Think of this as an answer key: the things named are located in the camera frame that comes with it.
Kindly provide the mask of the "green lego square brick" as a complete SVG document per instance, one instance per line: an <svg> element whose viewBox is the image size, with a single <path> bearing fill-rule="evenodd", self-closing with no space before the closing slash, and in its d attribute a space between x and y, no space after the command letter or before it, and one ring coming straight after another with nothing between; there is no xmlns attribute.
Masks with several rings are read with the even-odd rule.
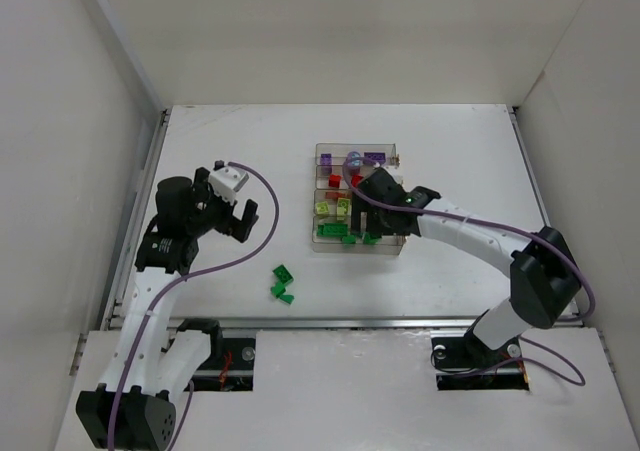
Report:
<svg viewBox="0 0 640 451"><path fill-rule="evenodd" d="M376 245L381 240L380 236L364 233L362 235L362 243L364 245Z"/></svg>

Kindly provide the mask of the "red lego small brick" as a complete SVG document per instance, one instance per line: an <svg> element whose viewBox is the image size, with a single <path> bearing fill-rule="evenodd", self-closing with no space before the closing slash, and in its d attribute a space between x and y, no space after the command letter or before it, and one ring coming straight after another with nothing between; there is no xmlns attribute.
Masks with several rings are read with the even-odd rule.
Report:
<svg viewBox="0 0 640 451"><path fill-rule="evenodd" d="M341 176L337 174L330 174L328 177L328 186L330 188L338 189L341 186Z"/></svg>

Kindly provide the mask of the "lime lego square brick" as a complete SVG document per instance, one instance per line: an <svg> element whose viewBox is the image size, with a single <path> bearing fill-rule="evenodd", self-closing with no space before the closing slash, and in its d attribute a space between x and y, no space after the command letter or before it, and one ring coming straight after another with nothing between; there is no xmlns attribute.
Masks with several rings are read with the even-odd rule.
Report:
<svg viewBox="0 0 640 451"><path fill-rule="evenodd" d="M315 204L315 214L317 216L328 216L330 214L330 206L327 202L317 202Z"/></svg>

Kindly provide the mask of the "green lego long brick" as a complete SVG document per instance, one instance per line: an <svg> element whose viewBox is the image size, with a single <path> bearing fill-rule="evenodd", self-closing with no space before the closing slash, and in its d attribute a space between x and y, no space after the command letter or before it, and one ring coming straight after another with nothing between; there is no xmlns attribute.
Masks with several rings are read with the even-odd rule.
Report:
<svg viewBox="0 0 640 451"><path fill-rule="evenodd" d="M320 237L342 238L349 235L349 227L345 223L324 223L319 224L316 235Z"/></svg>

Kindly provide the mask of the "purple lego round brick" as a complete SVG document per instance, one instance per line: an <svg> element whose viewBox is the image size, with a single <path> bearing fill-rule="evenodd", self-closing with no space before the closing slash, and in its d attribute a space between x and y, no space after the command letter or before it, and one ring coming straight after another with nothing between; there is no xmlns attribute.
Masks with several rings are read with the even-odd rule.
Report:
<svg viewBox="0 0 640 451"><path fill-rule="evenodd" d="M350 151L347 153L345 163L349 169L360 168L362 166L362 155L358 151Z"/></svg>

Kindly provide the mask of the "purple lego long plate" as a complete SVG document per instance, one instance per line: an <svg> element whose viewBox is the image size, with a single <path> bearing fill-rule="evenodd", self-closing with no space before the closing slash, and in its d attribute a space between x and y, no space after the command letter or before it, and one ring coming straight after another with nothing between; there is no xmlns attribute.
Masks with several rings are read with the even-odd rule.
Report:
<svg viewBox="0 0 640 451"><path fill-rule="evenodd" d="M366 164L370 166L383 166L387 161L387 155L384 152L365 152L363 156Z"/></svg>

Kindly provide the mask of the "purple lego plate brick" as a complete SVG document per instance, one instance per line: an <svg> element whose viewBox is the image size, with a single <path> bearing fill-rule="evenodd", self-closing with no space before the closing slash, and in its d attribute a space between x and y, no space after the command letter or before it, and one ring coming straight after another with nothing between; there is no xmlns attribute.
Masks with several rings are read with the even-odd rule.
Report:
<svg viewBox="0 0 640 451"><path fill-rule="evenodd" d="M331 168L333 165L332 155L330 153L322 153L320 155L319 164L321 167Z"/></svg>

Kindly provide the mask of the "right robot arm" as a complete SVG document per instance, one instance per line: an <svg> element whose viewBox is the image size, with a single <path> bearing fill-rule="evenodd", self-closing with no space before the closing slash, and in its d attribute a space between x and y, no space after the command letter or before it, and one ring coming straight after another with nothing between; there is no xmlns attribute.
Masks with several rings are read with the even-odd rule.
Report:
<svg viewBox="0 0 640 451"><path fill-rule="evenodd" d="M584 286L563 235L552 227L532 233L475 218L434 190L405 190L382 167L360 180L352 194L354 227L444 243L508 279L508 296L481 314L460 341L474 367L494 360L527 330L553 327Z"/></svg>

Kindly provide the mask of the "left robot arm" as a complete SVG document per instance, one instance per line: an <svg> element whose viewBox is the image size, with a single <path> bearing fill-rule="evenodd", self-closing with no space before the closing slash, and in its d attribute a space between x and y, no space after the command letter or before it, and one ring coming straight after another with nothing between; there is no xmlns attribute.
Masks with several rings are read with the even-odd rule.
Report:
<svg viewBox="0 0 640 451"><path fill-rule="evenodd" d="M168 332L177 286L192 274L199 239L210 231L245 242L258 220L247 200L236 217L237 195L249 179L223 161L193 177L161 180L155 214L135 257L134 291L119 341L95 389L80 392L76 414L102 450L166 450L176 433L176 402L217 339L213 323Z"/></svg>

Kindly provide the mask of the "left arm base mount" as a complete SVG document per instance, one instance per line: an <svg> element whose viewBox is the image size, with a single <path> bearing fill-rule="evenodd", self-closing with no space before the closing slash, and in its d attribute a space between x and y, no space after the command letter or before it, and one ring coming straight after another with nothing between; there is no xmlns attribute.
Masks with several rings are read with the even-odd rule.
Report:
<svg viewBox="0 0 640 451"><path fill-rule="evenodd" d="M225 333L221 348L197 368L191 380L196 392L250 392L254 384L256 335Z"/></svg>

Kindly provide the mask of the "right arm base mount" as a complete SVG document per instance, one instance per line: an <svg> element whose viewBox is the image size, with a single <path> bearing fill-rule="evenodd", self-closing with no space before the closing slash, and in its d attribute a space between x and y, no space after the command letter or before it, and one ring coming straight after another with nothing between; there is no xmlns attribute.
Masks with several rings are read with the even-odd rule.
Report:
<svg viewBox="0 0 640 451"><path fill-rule="evenodd" d="M431 345L439 391L529 390L524 365L510 362L522 355L517 338L497 350L476 347L464 336L435 336Z"/></svg>

